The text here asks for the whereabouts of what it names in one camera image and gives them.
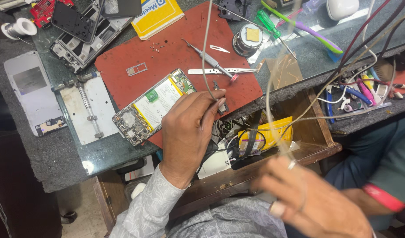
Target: solder wire spool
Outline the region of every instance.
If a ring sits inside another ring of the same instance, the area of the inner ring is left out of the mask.
[[[259,30],[258,42],[247,40],[247,28]],[[257,52],[262,43],[263,31],[256,25],[246,24],[234,35],[232,48],[239,56],[251,57]]]
[[[15,23],[2,24],[1,31],[12,40],[21,40],[24,35],[36,35],[37,27],[29,19],[21,17]]]

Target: sleeve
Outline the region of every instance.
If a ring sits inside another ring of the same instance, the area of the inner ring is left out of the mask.
[[[392,211],[405,208],[405,134],[381,160],[363,189]]]
[[[170,211],[184,191],[169,183],[157,166],[129,209],[117,216],[110,238],[160,238],[164,234]]]

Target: red circuit board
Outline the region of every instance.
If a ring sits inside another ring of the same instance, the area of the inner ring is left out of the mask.
[[[43,26],[51,22],[55,1],[60,1],[69,7],[74,5],[71,0],[38,0],[36,2],[33,2],[36,3],[36,5],[29,11],[34,17],[33,22],[39,28],[42,28]]]

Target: toothbrush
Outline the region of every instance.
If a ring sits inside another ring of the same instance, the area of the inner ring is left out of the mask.
[[[323,43],[323,45],[325,45],[329,50],[331,50],[333,53],[336,54],[342,54],[343,51],[335,44],[333,44],[333,42],[331,42],[330,40],[328,40],[326,37],[320,35],[319,33],[313,31],[311,28],[309,28],[308,26],[304,25],[302,22],[296,22],[293,20],[290,20],[289,18],[285,17],[284,15],[282,15],[280,12],[276,11],[274,8],[272,8],[270,5],[274,5],[275,7],[277,6],[277,4],[275,2],[272,2],[272,0],[261,0],[261,4],[267,8],[269,11],[273,12],[274,14],[276,14],[276,16],[282,18],[284,21],[293,24],[296,28],[306,31],[307,33],[310,33],[312,36],[316,37],[317,40],[319,40],[321,43]]]
[[[370,90],[367,89],[364,83],[358,83],[358,87],[361,90],[361,93],[364,94],[364,96],[366,96],[372,102],[372,104],[368,106],[376,106],[376,101],[373,99],[373,95],[371,95]]]
[[[366,73],[366,72],[361,73],[361,78],[362,78],[362,79],[370,79],[370,78],[367,76],[367,73]],[[378,95],[376,94],[376,92],[374,91],[374,88],[373,88],[373,85],[372,85],[372,81],[366,80],[366,81],[363,81],[363,82],[364,82],[364,84],[367,86],[367,88],[370,90],[371,95],[373,96],[373,99],[375,100],[375,102],[376,102],[376,103],[380,102],[381,98],[379,98],[379,96],[378,96]]]

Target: blue pliers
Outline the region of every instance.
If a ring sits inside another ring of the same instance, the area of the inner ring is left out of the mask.
[[[339,86],[338,86],[338,84],[331,84],[331,85],[333,87],[339,88],[342,91],[345,88],[344,85],[339,85]],[[358,97],[361,101],[365,102],[367,105],[371,105],[371,101],[366,96],[364,96],[364,94],[358,92],[357,90],[355,90],[355,89],[353,89],[351,87],[347,87],[346,92],[351,94],[351,95],[354,95],[354,96]]]
[[[329,102],[332,101],[332,85],[327,85],[325,93],[326,93],[326,100],[328,100]],[[326,103],[326,114],[327,116],[333,116],[332,104],[330,103]],[[330,124],[333,124],[334,118],[329,118],[329,122]]]
[[[327,85],[325,92],[326,92],[326,100],[329,101],[329,102],[332,101],[332,87],[339,88],[342,91],[345,88],[344,85],[338,85],[338,84]],[[364,96],[364,94],[358,92],[357,90],[355,90],[355,89],[353,89],[351,87],[347,87],[346,92],[351,94],[351,95],[354,95],[354,96],[358,97],[361,101],[365,102],[367,105],[371,105],[371,101],[366,96]],[[333,116],[332,104],[330,104],[330,103],[326,103],[326,104],[327,104],[327,108],[326,108],[327,116]],[[334,123],[334,118],[329,118],[329,122],[330,122],[330,124],[333,124]]]

